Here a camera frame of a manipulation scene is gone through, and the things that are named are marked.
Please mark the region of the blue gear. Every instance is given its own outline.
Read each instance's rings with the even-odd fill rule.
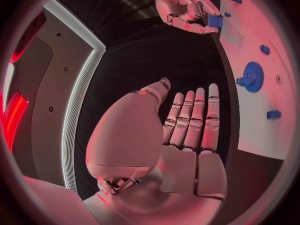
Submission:
[[[254,61],[249,62],[243,72],[243,83],[247,91],[258,92],[263,86],[264,79],[264,70],[261,65]]]

